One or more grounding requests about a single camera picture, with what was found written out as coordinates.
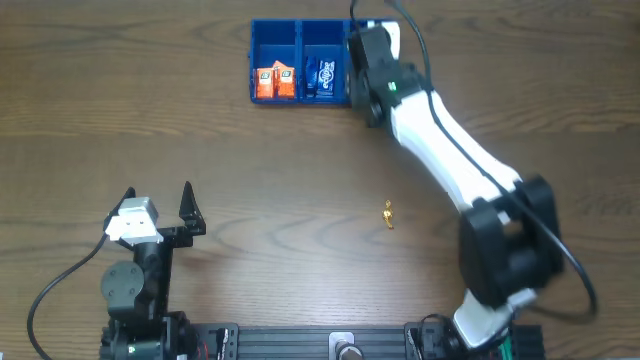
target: blue packet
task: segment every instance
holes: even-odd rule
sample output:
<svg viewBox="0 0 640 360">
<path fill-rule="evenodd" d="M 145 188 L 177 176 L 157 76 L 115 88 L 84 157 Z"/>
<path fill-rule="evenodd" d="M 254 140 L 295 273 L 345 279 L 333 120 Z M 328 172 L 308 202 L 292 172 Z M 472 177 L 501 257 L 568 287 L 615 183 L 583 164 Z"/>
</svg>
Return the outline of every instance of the blue packet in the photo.
<svg viewBox="0 0 640 360">
<path fill-rule="evenodd" d="M 307 57 L 304 73 L 307 79 L 307 97 L 314 97 L 316 95 L 316 83 L 318 82 L 318 59 L 315 56 Z"/>
<path fill-rule="evenodd" d="M 333 96 L 335 72 L 335 60 L 320 60 L 320 65 L 318 66 L 318 86 L 316 88 L 316 95 Z"/>
</svg>

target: green strip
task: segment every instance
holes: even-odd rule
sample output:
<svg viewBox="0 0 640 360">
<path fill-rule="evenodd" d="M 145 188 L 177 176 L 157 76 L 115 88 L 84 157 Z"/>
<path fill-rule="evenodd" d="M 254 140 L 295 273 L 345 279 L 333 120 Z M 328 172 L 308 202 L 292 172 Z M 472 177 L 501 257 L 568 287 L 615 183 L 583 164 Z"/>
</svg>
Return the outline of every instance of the green strip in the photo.
<svg viewBox="0 0 640 360">
<path fill-rule="evenodd" d="M 502 345 L 500 345 L 498 349 L 500 349 L 502 360 L 513 360 L 513 356 L 511 356 L 511 337 L 510 336 L 507 336 L 507 338 L 504 339 L 504 342 L 502 343 Z"/>
</svg>

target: wooden surface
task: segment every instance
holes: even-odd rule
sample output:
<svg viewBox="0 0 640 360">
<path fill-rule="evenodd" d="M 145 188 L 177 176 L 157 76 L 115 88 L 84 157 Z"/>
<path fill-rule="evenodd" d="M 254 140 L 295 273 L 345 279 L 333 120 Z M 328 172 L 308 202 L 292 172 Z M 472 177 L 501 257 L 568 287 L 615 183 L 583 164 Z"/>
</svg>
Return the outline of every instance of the wooden surface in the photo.
<svg viewBox="0 0 640 360">
<path fill-rule="evenodd" d="M 393 15 L 362 1 L 361 16 Z M 544 325 L 549 357 L 640 354 L 640 3 L 408 2 L 449 111 L 557 197 L 600 296 L 595 325 Z M 456 212 L 348 109 L 257 107 L 251 18 L 346 17 L 346 0 L 0 2 L 0 352 L 36 357 L 33 298 L 95 245 L 128 186 L 177 223 L 190 180 L 209 232 L 178 250 L 170 308 L 241 325 L 403 324 L 460 304 Z M 404 59 L 420 61 L 403 24 Z M 381 219 L 393 202 L 396 230 Z M 36 333 L 95 358 L 113 244 L 57 286 Z M 571 271 L 540 302 L 586 306 Z"/>
</svg>

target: small gold figurine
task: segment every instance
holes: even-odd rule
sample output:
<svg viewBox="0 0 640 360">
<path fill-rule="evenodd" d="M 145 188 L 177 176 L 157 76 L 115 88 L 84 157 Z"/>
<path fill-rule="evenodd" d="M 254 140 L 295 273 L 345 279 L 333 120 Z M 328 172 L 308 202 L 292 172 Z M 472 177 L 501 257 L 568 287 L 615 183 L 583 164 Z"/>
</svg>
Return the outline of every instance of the small gold figurine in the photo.
<svg viewBox="0 0 640 360">
<path fill-rule="evenodd" d="M 391 225 L 391 218 L 393 218 L 393 210 L 391 210 L 391 201 L 387 200 L 385 203 L 387 208 L 382 212 L 382 218 L 387 223 L 389 230 L 393 230 L 393 225 Z"/>
</svg>

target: blue plastic container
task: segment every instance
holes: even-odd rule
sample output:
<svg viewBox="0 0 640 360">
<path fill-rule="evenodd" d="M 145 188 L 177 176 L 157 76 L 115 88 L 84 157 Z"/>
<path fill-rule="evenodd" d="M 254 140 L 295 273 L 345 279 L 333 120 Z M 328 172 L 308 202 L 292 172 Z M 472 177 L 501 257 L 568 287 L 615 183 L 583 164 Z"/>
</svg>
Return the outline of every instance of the blue plastic container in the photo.
<svg viewBox="0 0 640 360">
<path fill-rule="evenodd" d="M 367 20 L 360 21 L 366 26 Z M 256 104 L 349 104 L 347 74 L 351 58 L 347 37 L 353 31 L 349 19 L 254 19 L 249 50 L 249 96 Z M 336 61 L 333 96 L 306 96 L 305 62 L 308 56 Z M 293 99 L 257 99 L 254 70 L 279 60 L 296 71 Z"/>
</svg>

